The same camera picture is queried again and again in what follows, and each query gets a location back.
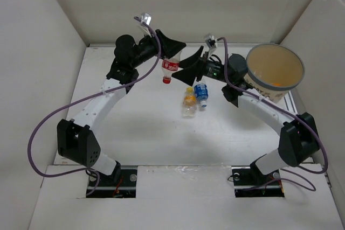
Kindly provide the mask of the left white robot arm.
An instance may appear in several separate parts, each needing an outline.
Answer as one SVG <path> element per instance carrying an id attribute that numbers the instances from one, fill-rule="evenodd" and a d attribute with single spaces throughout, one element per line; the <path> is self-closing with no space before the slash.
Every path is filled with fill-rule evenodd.
<path id="1" fill-rule="evenodd" d="M 165 36 L 156 30 L 156 36 L 144 36 L 139 43 L 128 34 L 115 42 L 114 61 L 101 87 L 101 95 L 94 97 L 69 121 L 57 125 L 58 154 L 89 169 L 96 170 L 108 185 L 120 180 L 121 165 L 101 151 L 95 131 L 115 104 L 131 90 L 139 77 L 137 67 L 162 54 L 176 57 L 186 44 Z"/>

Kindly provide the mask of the yellow cap orange label bottle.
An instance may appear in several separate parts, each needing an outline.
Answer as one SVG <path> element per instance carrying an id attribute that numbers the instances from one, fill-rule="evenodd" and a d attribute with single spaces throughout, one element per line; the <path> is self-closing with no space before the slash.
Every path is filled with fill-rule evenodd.
<path id="1" fill-rule="evenodd" d="M 182 115 L 183 117 L 193 117 L 197 112 L 197 101 L 192 87 L 187 87 L 183 103 L 182 103 Z"/>

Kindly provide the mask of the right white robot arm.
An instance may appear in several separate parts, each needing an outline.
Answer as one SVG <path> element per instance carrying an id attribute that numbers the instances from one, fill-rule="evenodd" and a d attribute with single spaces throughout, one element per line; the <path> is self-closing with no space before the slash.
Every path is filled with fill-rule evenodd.
<path id="1" fill-rule="evenodd" d="M 278 147 L 250 165 L 250 179 L 260 184 L 276 170 L 287 166 L 298 167 L 320 150 L 320 140 L 314 118 L 310 114 L 291 114 L 277 107 L 245 81 L 247 72 L 246 60 L 239 54 L 230 55 L 226 63 L 222 64 L 197 51 L 181 61 L 180 71 L 173 73 L 172 77 L 189 86 L 205 76 L 225 82 L 222 92 L 228 102 L 247 110 L 278 134 Z"/>

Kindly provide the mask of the red label plastic bottle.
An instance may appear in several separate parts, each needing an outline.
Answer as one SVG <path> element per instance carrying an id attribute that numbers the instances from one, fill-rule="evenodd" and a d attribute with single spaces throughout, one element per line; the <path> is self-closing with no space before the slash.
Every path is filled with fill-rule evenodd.
<path id="1" fill-rule="evenodd" d="M 169 84 L 172 79 L 172 74 L 175 73 L 180 65 L 182 51 L 179 51 L 171 58 L 164 57 L 162 60 L 163 83 Z"/>

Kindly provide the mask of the blue label white cap bottle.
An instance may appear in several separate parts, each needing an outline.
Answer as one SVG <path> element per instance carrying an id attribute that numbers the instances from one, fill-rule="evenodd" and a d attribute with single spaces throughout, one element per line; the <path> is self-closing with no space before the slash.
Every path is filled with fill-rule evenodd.
<path id="1" fill-rule="evenodd" d="M 202 108 L 206 108 L 208 104 L 209 92 L 204 79 L 196 81 L 193 85 L 194 94 L 197 102 Z"/>

